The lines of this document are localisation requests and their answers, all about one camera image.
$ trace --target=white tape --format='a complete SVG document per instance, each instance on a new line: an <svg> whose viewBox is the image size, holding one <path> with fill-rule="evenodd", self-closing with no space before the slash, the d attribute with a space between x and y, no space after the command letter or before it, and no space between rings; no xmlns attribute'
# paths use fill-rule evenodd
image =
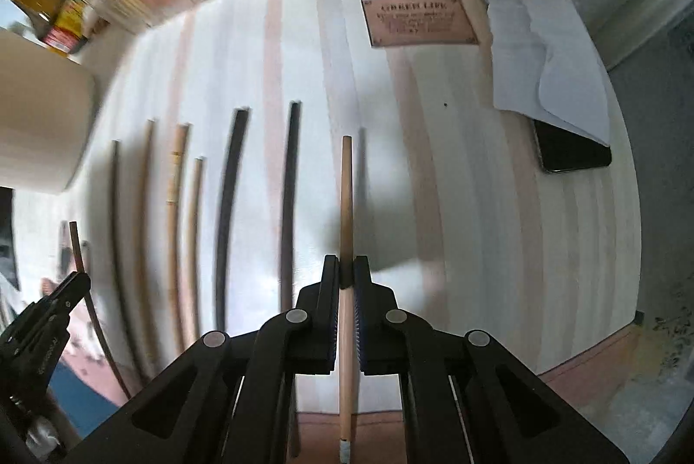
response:
<svg viewBox="0 0 694 464"><path fill-rule="evenodd" d="M349 441L340 439L340 464L349 464L352 444Z"/></svg>

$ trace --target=black phone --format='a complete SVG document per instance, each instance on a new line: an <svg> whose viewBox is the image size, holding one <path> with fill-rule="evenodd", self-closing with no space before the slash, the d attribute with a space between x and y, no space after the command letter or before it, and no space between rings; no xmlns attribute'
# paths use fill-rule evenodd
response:
<svg viewBox="0 0 694 464"><path fill-rule="evenodd" d="M540 166L548 173L601 168L612 162L610 148L592 139L537 120L533 127Z"/></svg>

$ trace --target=wooden stick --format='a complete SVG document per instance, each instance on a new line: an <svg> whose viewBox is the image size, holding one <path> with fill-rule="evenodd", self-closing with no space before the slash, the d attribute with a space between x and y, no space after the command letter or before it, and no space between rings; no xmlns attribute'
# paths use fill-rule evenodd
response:
<svg viewBox="0 0 694 464"><path fill-rule="evenodd" d="M188 142L190 124L176 126L176 135L171 151L172 171L169 178L169 197L167 199L167 211L169 218L169 308L173 315L173 334L176 339L178 354L185 350L183 338L183 314L180 309L180 285L179 285L179 251L178 251L178 221L179 202L181 189L181 173L185 162L185 148Z"/></svg>
<svg viewBox="0 0 694 464"><path fill-rule="evenodd" d="M200 338L200 308L198 298L198 226L200 216L200 187L203 182L205 159L195 159L193 170L193 192L188 209L188 290L191 295L193 309L192 329L188 326L188 345Z"/></svg>
<svg viewBox="0 0 694 464"><path fill-rule="evenodd" d="M340 190L339 391L340 464L349 464L354 409L354 233L352 211L352 138L342 138Z"/></svg>
<svg viewBox="0 0 694 464"><path fill-rule="evenodd" d="M112 145L109 217L111 221L110 240L113 280L116 285L116 296L121 310L121 320L123 322L123 332L126 336L126 345L128 346L128 350L130 350L134 370L140 380L140 388L142 388L148 383L149 379L142 368L140 357L137 355L137 342L134 339L133 322L131 321L128 311L126 286L123 282L123 273L121 271L121 253L118 239L118 166L120 163L120 141L113 141Z"/></svg>
<svg viewBox="0 0 694 464"><path fill-rule="evenodd" d="M72 254L75 257L75 267L77 268L77 272L85 272L85 264L82 260L82 247L80 246L80 236L77 232L77 221L70 222L70 240L72 241ZM99 322L98 317L96 317L94 301L92 300L92 295L89 292L87 292L87 294L85 295L85 304L87 305L89 319L91 320L92 326L96 333L96 339L98 339L98 343L99 345L101 345L101 349L103 350L103 355L106 358L106 362L108 362L108 365L111 367L111 372L113 372L113 375L116 377L118 385L123 390L123 393L126 395L128 399L131 399L131 397L133 396L131 395L130 390L128 390L128 387L126 386L126 383L123 380L123 376L121 376L121 371L116 366L116 361L113 358L111 349L108 347L106 337L103 334L101 323Z"/></svg>
<svg viewBox="0 0 694 464"><path fill-rule="evenodd" d="M147 121L144 153L140 170L140 188L137 193L137 211L134 221L134 284L140 300L142 335L144 337L145 358L155 374L161 370L157 331L152 314L152 303L147 284L147 196L149 192L150 164L154 147L154 128L156 122Z"/></svg>
<svg viewBox="0 0 694 464"><path fill-rule="evenodd" d="M226 269L229 255L231 213L234 207L236 179L239 174L241 151L248 121L249 111L247 109L236 110L234 127L229 135L224 182L219 199L216 255L214 258L214 323L218 331L226 331Z"/></svg>
<svg viewBox="0 0 694 464"><path fill-rule="evenodd" d="M294 306L294 202L296 196L296 161L298 159L300 114L301 104L293 101L291 106L289 106L287 149L285 150L285 178L282 187L280 311L288 311ZM296 458L301 452L301 437L296 419L296 385L293 385L291 389L287 428L289 429L289 456Z"/></svg>

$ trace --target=wooden table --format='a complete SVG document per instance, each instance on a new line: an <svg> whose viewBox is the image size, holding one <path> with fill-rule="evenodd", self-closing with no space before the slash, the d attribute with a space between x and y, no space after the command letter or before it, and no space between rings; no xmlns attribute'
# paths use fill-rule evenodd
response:
<svg viewBox="0 0 694 464"><path fill-rule="evenodd" d="M522 116L492 106L482 0L463 0L479 46L373 49L360 0L214 0L139 37L103 101L81 170L59 197L18 191L16 254L25 300L54 270L58 224L89 242L97 309L129 366L108 246L110 141L121 144L119 238L131 277L146 122L157 118L148 202L148 273L165 361L166 199L174 129L207 158L201 195L200 311L213 327L213 258L234 108L251 109L232 220L228 331L278 310L282 169L289 103L302 102L296 195L297 293L338 249L339 149L355 141L355 252L404 309L438 329L487 329L533 370L564 362L634 317L641 256L638 189L609 78L613 164L544 174ZM187 250L182 232L181 250ZM140 317L131 292L133 317ZM337 412L337 378L298 377L301 411ZM360 411L397 408L394 377L362 379Z"/></svg>

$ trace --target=light wood stick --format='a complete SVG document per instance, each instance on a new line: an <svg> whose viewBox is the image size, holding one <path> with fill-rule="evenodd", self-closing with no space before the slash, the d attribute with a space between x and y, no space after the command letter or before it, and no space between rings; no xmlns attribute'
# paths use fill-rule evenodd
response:
<svg viewBox="0 0 694 464"><path fill-rule="evenodd" d="M195 159L193 170L193 191L188 209L188 290L192 303L192 329L188 326L188 345L200 338L200 308L198 305L198 225L200 215L200 187L203 183L205 159Z"/></svg>
<svg viewBox="0 0 694 464"><path fill-rule="evenodd" d="M145 345L145 356L151 370L155 374L161 370L159 346L157 344L157 330L152 314L152 303L147 284L147 196L149 193L150 164L152 162L152 149L154 143L154 120L147 121L145 131L144 153L140 170L140 188L137 192L137 211L134 220L134 283L137 296L140 300L140 313L142 321L142 335Z"/></svg>
<svg viewBox="0 0 694 464"><path fill-rule="evenodd" d="M86 272L84 260L82 259L80 236L77 232L77 221L70 222L70 240L72 241L72 254L75 257L75 267L77 268L77 272ZM108 362L111 372L113 372L113 375L116 377L116 381L123 390L123 393L128 399L131 399L133 396L131 395L130 390L128 390L128 387L123 380L123 376L121 376L121 371L116 366L116 361L113 359L113 354L111 353L111 349L108 347L108 343L106 342L106 337L103 334L101 323L98 322L98 317L96 317L96 309L94 307L94 302L92 301L92 295L89 292L87 292L85 295L85 304L87 305L89 320L92 322L92 327L96 333L96 339L98 340L99 345L101 345L106 362Z"/></svg>
<svg viewBox="0 0 694 464"><path fill-rule="evenodd" d="M340 464L349 464L354 408L354 233L352 209L352 138L342 138L340 190L339 392Z"/></svg>
<svg viewBox="0 0 694 464"><path fill-rule="evenodd" d="M169 197L167 210L169 220L169 308L173 316L173 334L176 339L178 354L185 350L183 338L183 314L180 309L180 285L179 285L179 250L178 250L178 218L181 189L181 172L185 162L185 148L188 141L190 124L176 126L176 135L173 138L173 151L171 151L172 171L169 178Z"/></svg>

